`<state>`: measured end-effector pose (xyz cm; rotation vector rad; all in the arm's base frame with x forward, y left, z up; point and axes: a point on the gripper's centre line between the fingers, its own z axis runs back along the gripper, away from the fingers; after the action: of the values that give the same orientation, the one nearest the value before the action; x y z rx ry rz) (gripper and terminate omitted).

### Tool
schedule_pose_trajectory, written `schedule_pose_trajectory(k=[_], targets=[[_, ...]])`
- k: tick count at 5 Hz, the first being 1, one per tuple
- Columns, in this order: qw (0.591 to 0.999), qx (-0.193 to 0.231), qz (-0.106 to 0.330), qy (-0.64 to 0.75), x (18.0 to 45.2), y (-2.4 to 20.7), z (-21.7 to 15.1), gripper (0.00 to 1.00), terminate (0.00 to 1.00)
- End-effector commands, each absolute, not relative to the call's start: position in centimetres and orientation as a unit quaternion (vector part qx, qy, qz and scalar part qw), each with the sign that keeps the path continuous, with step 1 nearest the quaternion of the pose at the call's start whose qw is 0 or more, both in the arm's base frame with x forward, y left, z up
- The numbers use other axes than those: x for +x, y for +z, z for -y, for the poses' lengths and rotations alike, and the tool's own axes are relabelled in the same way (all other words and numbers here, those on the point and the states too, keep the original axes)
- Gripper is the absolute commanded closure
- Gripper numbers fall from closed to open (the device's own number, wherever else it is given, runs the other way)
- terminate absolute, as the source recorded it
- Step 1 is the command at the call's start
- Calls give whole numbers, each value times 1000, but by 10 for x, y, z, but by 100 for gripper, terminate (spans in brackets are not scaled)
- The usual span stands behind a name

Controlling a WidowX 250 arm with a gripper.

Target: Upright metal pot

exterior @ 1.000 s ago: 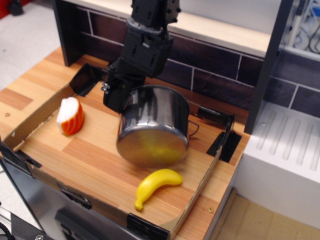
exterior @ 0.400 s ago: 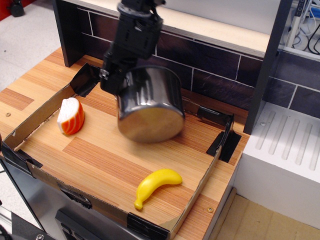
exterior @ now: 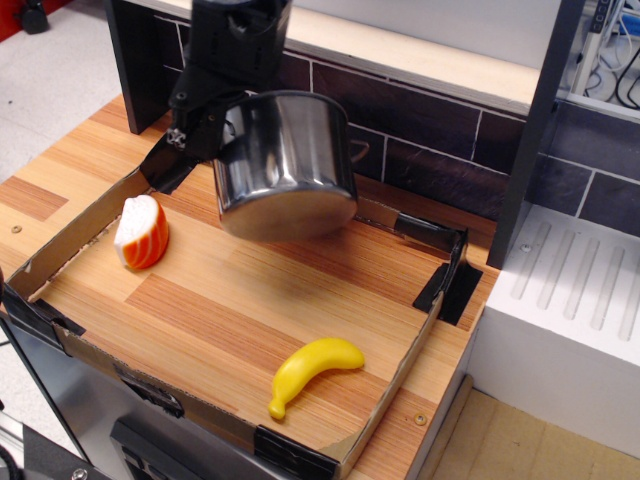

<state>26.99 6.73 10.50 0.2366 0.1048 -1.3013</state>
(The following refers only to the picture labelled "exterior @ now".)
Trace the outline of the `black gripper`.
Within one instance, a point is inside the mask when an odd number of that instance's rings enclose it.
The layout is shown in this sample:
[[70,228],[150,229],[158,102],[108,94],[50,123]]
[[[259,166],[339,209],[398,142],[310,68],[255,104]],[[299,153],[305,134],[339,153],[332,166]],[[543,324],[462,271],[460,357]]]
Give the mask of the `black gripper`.
[[199,161],[217,157],[224,96],[261,89],[279,69],[290,1],[194,1],[185,67],[169,98],[167,143]]

